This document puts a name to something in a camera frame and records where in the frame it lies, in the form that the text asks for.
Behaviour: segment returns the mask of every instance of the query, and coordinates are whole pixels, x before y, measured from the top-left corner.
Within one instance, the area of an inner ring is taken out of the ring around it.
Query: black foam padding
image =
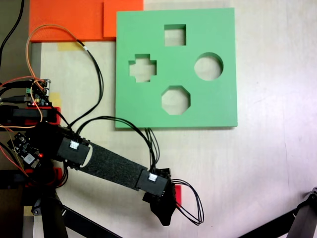
[[[119,156],[99,145],[91,143],[93,154],[85,167],[78,170],[137,190],[136,184],[146,167]]]

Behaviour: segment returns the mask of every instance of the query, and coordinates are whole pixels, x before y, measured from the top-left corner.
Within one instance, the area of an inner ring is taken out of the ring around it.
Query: white cable connector
[[[154,174],[151,174],[149,175],[149,180],[155,182],[157,180],[158,176],[157,175],[154,175]]]
[[[78,146],[79,146],[79,143],[78,142],[75,142],[75,141],[70,141],[70,145],[69,147],[74,149],[74,150],[77,150],[78,149]]]

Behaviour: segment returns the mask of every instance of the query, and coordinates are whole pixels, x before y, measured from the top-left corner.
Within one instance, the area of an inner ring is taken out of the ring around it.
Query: green foam board
[[[182,46],[165,46],[164,30],[185,29]],[[237,126],[234,9],[126,11],[117,13],[115,114],[137,127]],[[205,55],[219,59],[222,74],[204,81],[194,70]],[[136,82],[129,65],[149,56],[157,66],[149,82]],[[181,88],[190,107],[170,115],[162,95]],[[116,127],[127,127],[116,122]]]

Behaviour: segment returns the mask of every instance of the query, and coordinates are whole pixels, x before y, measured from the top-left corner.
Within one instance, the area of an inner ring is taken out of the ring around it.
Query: square hole
[[[164,25],[165,46],[186,45],[186,25]]]

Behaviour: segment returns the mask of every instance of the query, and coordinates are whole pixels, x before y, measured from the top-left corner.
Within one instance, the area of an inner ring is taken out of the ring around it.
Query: circular hole
[[[214,53],[204,53],[198,57],[195,63],[195,72],[199,78],[211,81],[220,77],[223,72],[223,62]]]

